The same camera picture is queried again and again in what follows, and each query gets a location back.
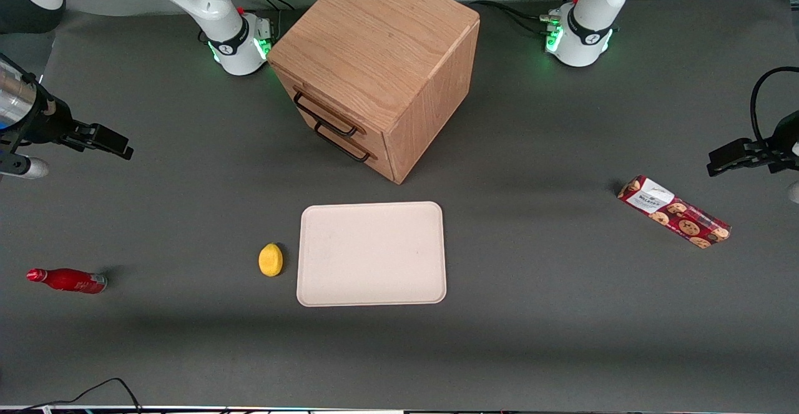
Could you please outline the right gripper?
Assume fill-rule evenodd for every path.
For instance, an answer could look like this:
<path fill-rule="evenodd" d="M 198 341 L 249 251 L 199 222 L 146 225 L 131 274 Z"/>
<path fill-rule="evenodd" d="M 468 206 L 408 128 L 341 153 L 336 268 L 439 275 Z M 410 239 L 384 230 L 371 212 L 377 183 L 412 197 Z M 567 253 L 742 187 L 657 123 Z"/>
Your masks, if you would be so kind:
<path fill-rule="evenodd" d="M 22 82 L 23 87 L 35 92 L 31 112 L 22 121 L 18 145 L 57 144 L 75 151 L 99 150 L 131 160 L 134 149 L 129 139 L 106 126 L 88 126 L 72 117 L 68 105 L 46 92 L 40 84 Z"/>

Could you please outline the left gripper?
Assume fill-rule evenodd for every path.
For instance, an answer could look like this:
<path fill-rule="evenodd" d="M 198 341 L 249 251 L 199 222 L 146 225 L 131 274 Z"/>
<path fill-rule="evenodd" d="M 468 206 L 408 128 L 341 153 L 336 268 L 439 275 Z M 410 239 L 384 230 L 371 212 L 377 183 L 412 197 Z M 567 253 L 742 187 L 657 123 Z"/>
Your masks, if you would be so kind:
<path fill-rule="evenodd" d="M 717 177 L 724 172 L 767 165 L 771 174 L 798 171 L 798 112 L 785 116 L 765 139 L 767 151 L 759 141 L 739 138 L 708 153 L 707 173 Z"/>

